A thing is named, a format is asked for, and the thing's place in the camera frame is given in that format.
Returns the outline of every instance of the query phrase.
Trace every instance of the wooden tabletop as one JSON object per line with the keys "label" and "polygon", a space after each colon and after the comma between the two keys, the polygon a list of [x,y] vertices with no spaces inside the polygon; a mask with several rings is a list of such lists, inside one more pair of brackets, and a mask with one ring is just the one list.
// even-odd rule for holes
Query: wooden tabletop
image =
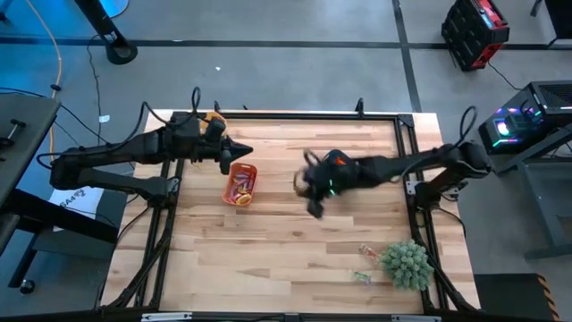
{"label": "wooden tabletop", "polygon": [[[168,119],[171,110],[158,112]],[[421,150],[442,144],[435,114],[413,114]],[[397,291],[378,267],[358,253],[411,238],[402,185],[349,191],[325,203],[324,220],[306,212],[292,190],[302,151],[318,156],[338,148],[351,157],[397,156],[393,124],[384,121],[229,120],[229,134],[254,152],[257,183],[246,208],[225,204],[228,177],[218,164],[186,163],[164,277],[161,310],[306,313],[421,313],[419,292]],[[149,117],[146,131],[162,124]],[[160,165],[137,165],[135,176],[159,175]],[[426,177],[438,173],[433,170]],[[139,198],[122,226],[145,208]],[[442,202],[455,214],[455,204]],[[114,300],[141,266],[149,215],[124,235],[114,253],[102,304]],[[433,212],[442,268],[466,299],[479,307],[467,246],[456,220]],[[373,277],[367,286],[352,272]],[[150,281],[155,281],[152,271]],[[154,282],[147,288],[147,300]],[[434,284],[432,300],[438,304]]]}

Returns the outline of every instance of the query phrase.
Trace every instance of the orange object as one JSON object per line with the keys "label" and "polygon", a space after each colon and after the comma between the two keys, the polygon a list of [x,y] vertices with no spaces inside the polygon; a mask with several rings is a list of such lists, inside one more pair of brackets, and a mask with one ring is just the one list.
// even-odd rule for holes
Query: orange object
{"label": "orange object", "polygon": [[254,197],[257,168],[253,165],[234,163],[229,181],[223,193],[223,201],[235,206],[247,206]]}
{"label": "orange object", "polygon": [[[225,119],[222,115],[220,115],[220,114],[218,114],[217,112],[214,112],[214,111],[206,112],[205,120],[210,121],[210,120],[212,120],[212,119],[218,119],[218,120],[223,121],[223,122],[224,122],[224,125],[226,125],[226,127],[227,127],[227,129],[228,129],[229,124],[226,123],[226,119]],[[201,123],[200,123],[200,129],[201,129],[202,131],[204,131],[207,126],[208,126],[208,123],[207,123],[207,122],[201,122]],[[228,134],[227,131],[224,130],[223,135],[227,135],[227,134]]]}

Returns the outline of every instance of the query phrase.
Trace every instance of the tripod base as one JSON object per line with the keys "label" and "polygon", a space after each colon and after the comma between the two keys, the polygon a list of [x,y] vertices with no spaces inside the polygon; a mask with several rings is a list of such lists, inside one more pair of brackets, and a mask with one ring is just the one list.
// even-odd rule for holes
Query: tripod base
{"label": "tripod base", "polygon": [[137,57],[137,48],[115,27],[99,0],[75,0],[75,3],[103,41],[110,63],[126,64]]}

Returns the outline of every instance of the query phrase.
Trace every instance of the orange bowl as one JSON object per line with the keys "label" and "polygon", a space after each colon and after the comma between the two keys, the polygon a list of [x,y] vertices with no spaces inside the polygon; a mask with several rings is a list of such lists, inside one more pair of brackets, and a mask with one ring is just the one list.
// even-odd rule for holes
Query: orange bowl
{"label": "orange bowl", "polygon": [[229,181],[223,193],[223,201],[233,206],[248,206],[254,198],[257,172],[257,168],[253,165],[232,164]]}

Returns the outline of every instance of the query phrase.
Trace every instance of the small toy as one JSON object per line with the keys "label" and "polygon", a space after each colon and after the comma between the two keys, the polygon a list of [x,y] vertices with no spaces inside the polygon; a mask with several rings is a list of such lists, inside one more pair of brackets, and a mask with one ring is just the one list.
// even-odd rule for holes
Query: small toy
{"label": "small toy", "polygon": [[366,285],[370,285],[372,283],[372,277],[364,273],[354,272],[352,278],[356,281],[364,282]]}
{"label": "small toy", "polygon": [[361,246],[359,246],[359,252],[370,258],[376,265],[379,265],[379,255],[369,246],[361,244]]}

